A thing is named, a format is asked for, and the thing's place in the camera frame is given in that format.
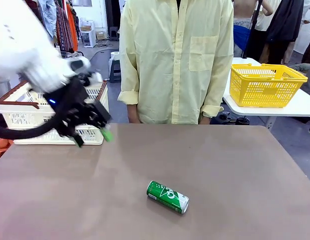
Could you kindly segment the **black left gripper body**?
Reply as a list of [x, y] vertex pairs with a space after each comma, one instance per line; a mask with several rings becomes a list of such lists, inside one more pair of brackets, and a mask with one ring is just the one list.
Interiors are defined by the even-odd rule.
[[[78, 88], [72, 90], [70, 83], [78, 83]], [[89, 97], [86, 87], [102, 83], [100, 76], [73, 76], [70, 83], [51, 93], [45, 93], [44, 99], [54, 111], [64, 102], [70, 106], [64, 109], [65, 117], [57, 124], [56, 131], [62, 137], [76, 130], [76, 126], [87, 124], [92, 126], [105, 125], [112, 117], [106, 108], [96, 99], [93, 103], [86, 103]]]

